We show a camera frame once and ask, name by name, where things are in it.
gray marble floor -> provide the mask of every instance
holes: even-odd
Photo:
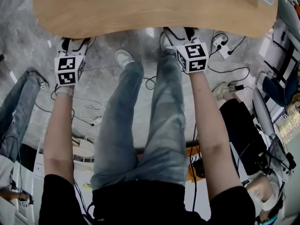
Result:
[[[276,41],[280,41],[284,29],[284,24],[278,20],[274,31]],[[103,114],[105,102],[109,100],[117,87],[121,73],[121,68],[114,60],[114,53],[118,49],[127,50],[135,60],[140,61],[144,66],[146,77],[155,76],[161,31],[161,28],[145,28],[96,37],[94,44],[87,53],[85,72],[75,88],[75,98],[81,99],[74,100],[76,116],[90,117],[91,119],[97,117],[95,111],[84,109],[84,106],[101,108],[98,113]],[[201,38],[207,43],[208,47],[213,33],[213,30],[200,30]],[[230,49],[233,49],[243,39],[243,36],[227,35]],[[4,62],[0,65],[0,104],[2,104],[13,85],[9,74],[13,73],[16,78],[19,78],[26,68],[33,66],[48,79],[50,84],[48,91],[40,91],[37,104],[46,110],[52,110],[53,101],[50,99],[50,94],[55,86],[54,57],[56,55],[55,46],[59,39],[60,37],[52,35],[39,26],[38,20],[33,14],[31,0],[0,0],[0,53],[5,56]],[[270,30],[262,38],[246,38],[226,60],[223,59],[220,53],[214,54],[210,59],[210,67],[218,71],[248,67],[250,68],[249,76],[244,81],[238,82],[238,84],[253,88],[255,87],[257,70],[259,68],[268,70],[263,62],[264,60],[278,67],[283,59],[284,53],[272,43],[272,30]],[[213,89],[221,82],[229,83],[242,79],[247,73],[246,69],[225,74],[207,70],[206,75]],[[145,146],[150,121],[150,104],[153,91],[146,89],[145,81],[142,84],[135,106],[133,136],[137,148]],[[192,139],[195,114],[191,85],[189,77],[185,74],[183,74],[183,90],[187,119],[186,140],[188,141]],[[246,88],[239,91],[238,96],[251,109],[252,90]],[[49,113],[34,107],[23,142],[34,148],[39,144],[42,145],[49,117]],[[74,133],[94,140],[97,137],[99,125],[91,127],[74,118],[72,128]]]

jeans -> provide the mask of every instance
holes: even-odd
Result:
[[[156,180],[185,185],[188,164],[181,69],[174,50],[165,50],[157,65],[150,131],[140,162],[133,146],[134,106],[143,67],[132,62],[106,106],[95,143],[93,190],[132,180]]]
[[[283,88],[276,78],[265,77],[262,83],[262,90],[281,107],[290,104],[293,96],[298,92],[298,70],[293,70],[290,78]]]
[[[30,67],[13,86],[0,108],[0,155],[13,163],[40,90],[39,76],[38,71]]]

black sleeve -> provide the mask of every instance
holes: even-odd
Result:
[[[45,176],[38,223],[87,225],[70,182],[57,175]]]
[[[244,187],[226,190],[210,202],[211,218],[209,224],[255,223],[255,206]]]

black t-shirt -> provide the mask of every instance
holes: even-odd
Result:
[[[159,181],[130,181],[93,191],[95,224],[183,222],[184,224],[255,223],[255,207],[244,187],[233,187],[210,202],[211,218],[184,207],[185,188]],[[45,176],[39,224],[87,224],[74,187],[64,178]]]

electrical outlet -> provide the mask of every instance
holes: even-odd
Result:
[[[228,58],[230,55],[228,54],[229,47],[227,45],[222,45],[221,43],[224,42],[224,40],[219,36],[218,39],[216,39],[214,41],[214,46],[217,47],[218,45],[221,45],[222,48],[221,50],[219,50],[219,52],[221,53],[221,55],[223,56],[224,59]]]

